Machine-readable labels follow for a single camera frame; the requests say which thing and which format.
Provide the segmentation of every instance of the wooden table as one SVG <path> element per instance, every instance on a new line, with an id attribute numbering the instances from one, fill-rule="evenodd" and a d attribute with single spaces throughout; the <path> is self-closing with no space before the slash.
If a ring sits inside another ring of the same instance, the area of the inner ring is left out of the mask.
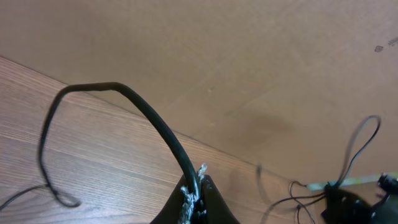
<path id="1" fill-rule="evenodd" d="M 36 147 L 49 105 L 64 86 L 0 58 L 0 203 L 43 183 Z M 241 223 L 259 223 L 271 202 L 288 197 L 288 180 L 264 170 L 261 181 L 267 193 L 261 197 L 254 164 L 177 137 L 196 169 L 208 164 L 208 174 Z M 86 93 L 68 95 L 58 108 L 45 163 L 55 185 L 83 204 L 67 209 L 47 190 L 35 190 L 0 212 L 0 223 L 149 223 L 182 175 L 146 119 Z M 294 194 L 310 192 L 297 187 Z M 267 223 L 293 223 L 294 211 L 286 208 L 294 207 L 293 202 L 281 204 Z M 304 213 L 301 217 L 302 223 L 309 223 Z"/>

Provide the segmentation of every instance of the printed symbol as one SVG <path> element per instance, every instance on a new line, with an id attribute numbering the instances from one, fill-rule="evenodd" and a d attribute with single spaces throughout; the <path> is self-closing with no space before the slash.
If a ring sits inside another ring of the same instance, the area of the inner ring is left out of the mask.
<path id="1" fill-rule="evenodd" d="M 375 52 L 381 52 L 383 50 L 383 47 L 381 47 L 381 46 L 377 46 L 375 49 L 374 49 L 374 51 Z"/>

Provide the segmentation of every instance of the frayed white thread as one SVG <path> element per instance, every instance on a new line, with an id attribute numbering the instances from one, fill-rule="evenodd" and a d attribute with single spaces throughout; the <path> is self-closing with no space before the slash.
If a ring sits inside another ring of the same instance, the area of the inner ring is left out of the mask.
<path id="1" fill-rule="evenodd" d="M 201 181 L 203 179 L 203 174 L 205 173 L 207 169 L 207 164 L 202 164 L 201 167 L 199 168 L 197 172 L 197 176 L 199 177 L 199 180 Z M 196 197 L 193 193 L 189 193 L 188 187 L 182 186 L 181 191 L 184 194 L 185 201 L 184 204 L 182 205 L 182 210 L 180 212 L 180 220 L 178 221 L 178 224 L 191 224 L 191 217 L 193 215 L 193 210 L 195 209 L 195 202 L 199 200 L 199 198 Z"/>

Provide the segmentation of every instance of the light green strip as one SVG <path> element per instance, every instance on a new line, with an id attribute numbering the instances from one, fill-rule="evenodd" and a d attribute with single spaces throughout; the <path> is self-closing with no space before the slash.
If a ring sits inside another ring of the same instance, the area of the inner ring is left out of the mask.
<path id="1" fill-rule="evenodd" d="M 390 172 L 387 173 L 387 175 L 392 176 L 392 177 L 398 177 L 398 172 Z M 349 186 L 349 185 L 354 185 L 354 184 L 365 184 L 365 183 L 370 183 L 370 182 L 377 182 L 380 178 L 380 174 L 379 175 L 370 175 L 367 177 L 360 177 L 360 178 L 347 178 L 343 181 L 343 183 L 341 184 L 341 186 Z M 334 183 L 336 183 L 336 181 L 330 181 L 329 182 L 331 185 L 333 185 Z M 325 188 L 325 186 L 328 183 L 317 183 L 317 184 L 308 184 L 307 187 L 310 190 L 323 190 L 323 188 Z"/>

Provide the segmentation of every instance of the wooden floor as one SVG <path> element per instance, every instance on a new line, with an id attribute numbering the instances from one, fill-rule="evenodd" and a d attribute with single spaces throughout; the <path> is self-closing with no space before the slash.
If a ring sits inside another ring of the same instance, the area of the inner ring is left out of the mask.
<path id="1" fill-rule="evenodd" d="M 36 146 L 50 102 L 64 86 L 0 58 L 0 203 L 43 183 Z M 208 164 L 208 173 L 241 223 L 259 223 L 270 203 L 288 197 L 288 180 L 264 170 L 261 182 L 266 194 L 261 197 L 254 164 L 177 137 L 196 169 Z M 149 223 L 182 175 L 147 120 L 86 93 L 72 93 L 60 105 L 45 163 L 56 186 L 83 204 L 63 208 L 46 190 L 36 190 L 0 212 L 0 223 Z M 297 187 L 294 194 L 310 192 Z M 293 202 L 281 204 L 267 223 L 293 223 L 294 212 L 287 208 L 294 207 Z M 304 213 L 301 217 L 301 223 L 309 223 Z"/>

